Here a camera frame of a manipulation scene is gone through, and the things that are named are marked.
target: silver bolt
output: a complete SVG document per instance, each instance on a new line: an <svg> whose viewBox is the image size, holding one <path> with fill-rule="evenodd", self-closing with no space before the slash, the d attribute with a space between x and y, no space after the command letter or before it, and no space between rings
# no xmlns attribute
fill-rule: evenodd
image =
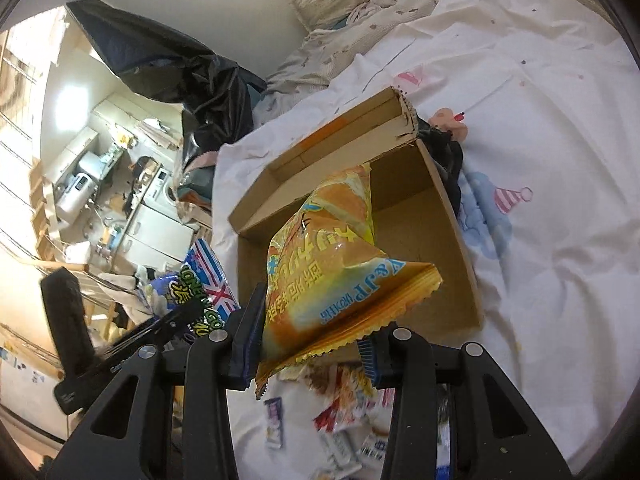
<svg viewBox="0 0 640 480"><path fill-rule="evenodd" d="M411 330L408 328L396 328L394 330L394 337L400 341L406 341L411 339Z"/></svg>
<svg viewBox="0 0 640 480"><path fill-rule="evenodd" d="M209 333L209 339L214 343L219 343L220 341L224 341L227 335L226 330L219 328Z"/></svg>
<svg viewBox="0 0 640 480"><path fill-rule="evenodd" d="M466 353L472 357L480 357L482 355L482 347L478 343L469 343L465 346Z"/></svg>
<svg viewBox="0 0 640 480"><path fill-rule="evenodd" d="M138 350L138 355L143 359L149 359L156 355L156 347L153 345L144 345Z"/></svg>

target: white bed sheet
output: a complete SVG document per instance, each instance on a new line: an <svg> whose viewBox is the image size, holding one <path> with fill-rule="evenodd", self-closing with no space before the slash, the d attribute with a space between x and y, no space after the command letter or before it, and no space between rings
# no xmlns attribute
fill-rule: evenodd
<svg viewBox="0 0 640 480"><path fill-rule="evenodd" d="M213 249L236 288L226 219L260 170L402 72L422 74L402 83L421 117L466 112L460 225L485 312L475 339L577 472L640 375L640 74L620 35L581 4L441 0L399 25L327 90L222 147ZM318 400L271 382L266 398L284 400L284 450L265 449L253 391L228 395L241 478L306 479L322 460Z"/></svg>

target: blue snack bag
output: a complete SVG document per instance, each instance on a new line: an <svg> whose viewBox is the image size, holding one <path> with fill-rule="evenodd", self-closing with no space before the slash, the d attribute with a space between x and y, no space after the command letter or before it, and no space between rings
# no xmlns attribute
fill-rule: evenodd
<svg viewBox="0 0 640 480"><path fill-rule="evenodd" d="M141 292L157 317L164 316L191 298L200 299L203 315L189 325L189 332L182 335L188 342L222 328L229 314L240 308L226 283L220 262L202 238L193 243L179 271L152 280Z"/></svg>

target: yellow snack bag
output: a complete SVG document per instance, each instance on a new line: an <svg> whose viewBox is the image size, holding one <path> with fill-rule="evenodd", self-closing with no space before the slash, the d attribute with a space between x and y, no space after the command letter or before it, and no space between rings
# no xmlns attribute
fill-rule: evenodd
<svg viewBox="0 0 640 480"><path fill-rule="evenodd" d="M428 298L432 264L374 245L369 165L333 174L271 239L257 395L283 368L356 341Z"/></svg>

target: open cardboard box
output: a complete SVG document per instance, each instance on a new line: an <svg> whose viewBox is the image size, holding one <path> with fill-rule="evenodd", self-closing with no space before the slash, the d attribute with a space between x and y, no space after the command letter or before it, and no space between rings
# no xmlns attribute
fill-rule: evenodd
<svg viewBox="0 0 640 480"><path fill-rule="evenodd" d="M369 162L376 246L391 258L431 262L444 282L398 319L431 342L480 327L476 280L434 163L416 138L411 105L387 88L354 106L269 164L229 217L239 234L239 300L266 281L274 234L329 174ZM357 359L355 345L324 360Z"/></svg>

